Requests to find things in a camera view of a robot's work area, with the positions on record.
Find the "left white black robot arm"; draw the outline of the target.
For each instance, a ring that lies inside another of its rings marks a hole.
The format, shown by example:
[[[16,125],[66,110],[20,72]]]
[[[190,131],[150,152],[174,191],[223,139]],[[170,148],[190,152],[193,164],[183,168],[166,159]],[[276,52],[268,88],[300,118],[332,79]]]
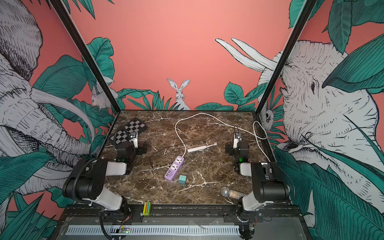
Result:
[[[129,175],[138,155],[147,153],[147,146],[136,146],[131,142],[117,148],[116,161],[101,158],[80,159],[64,183],[62,194],[77,203],[96,206],[103,214],[110,214],[118,221],[125,222],[132,217],[132,210],[126,198],[105,187],[107,176]]]

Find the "white electric toothbrush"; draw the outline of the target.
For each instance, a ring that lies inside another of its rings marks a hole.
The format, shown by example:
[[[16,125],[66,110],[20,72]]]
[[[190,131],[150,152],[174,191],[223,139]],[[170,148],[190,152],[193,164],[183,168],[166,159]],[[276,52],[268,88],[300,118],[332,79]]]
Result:
[[[199,147],[189,148],[189,149],[187,149],[187,152],[188,152],[188,153],[193,153],[193,152],[198,152],[198,151],[207,150],[208,148],[213,147],[213,146],[216,146],[217,144],[218,144],[218,143],[214,143],[214,144],[211,144],[211,145],[204,145],[204,146],[199,146]]]

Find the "purple power strip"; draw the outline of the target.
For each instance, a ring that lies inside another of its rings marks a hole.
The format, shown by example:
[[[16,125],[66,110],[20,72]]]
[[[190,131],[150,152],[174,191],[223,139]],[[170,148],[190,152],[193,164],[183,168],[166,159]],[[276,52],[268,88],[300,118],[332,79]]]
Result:
[[[178,171],[184,164],[185,159],[181,156],[177,156],[174,162],[169,167],[168,171],[165,174],[165,179],[169,181],[173,181]]]

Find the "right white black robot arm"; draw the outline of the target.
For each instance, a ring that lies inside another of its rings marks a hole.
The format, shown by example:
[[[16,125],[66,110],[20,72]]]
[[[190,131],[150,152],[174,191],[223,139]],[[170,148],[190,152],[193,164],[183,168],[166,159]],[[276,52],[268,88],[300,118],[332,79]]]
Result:
[[[239,200],[241,207],[247,212],[255,212],[266,205],[284,203],[290,199],[289,187],[277,163],[250,162],[249,144],[238,140],[234,140],[231,145],[226,145],[225,152],[234,157],[235,172],[251,177],[252,191],[246,195],[223,187],[222,196]]]

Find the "teal charger plug adapter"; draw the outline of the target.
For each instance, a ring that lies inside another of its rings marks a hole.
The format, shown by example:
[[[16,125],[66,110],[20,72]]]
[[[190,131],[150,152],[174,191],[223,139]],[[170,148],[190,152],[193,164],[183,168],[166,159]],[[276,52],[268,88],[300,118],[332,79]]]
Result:
[[[178,179],[178,183],[180,184],[180,185],[186,185],[186,183],[187,183],[187,176],[185,176],[185,175],[180,175],[179,176],[179,179]]]

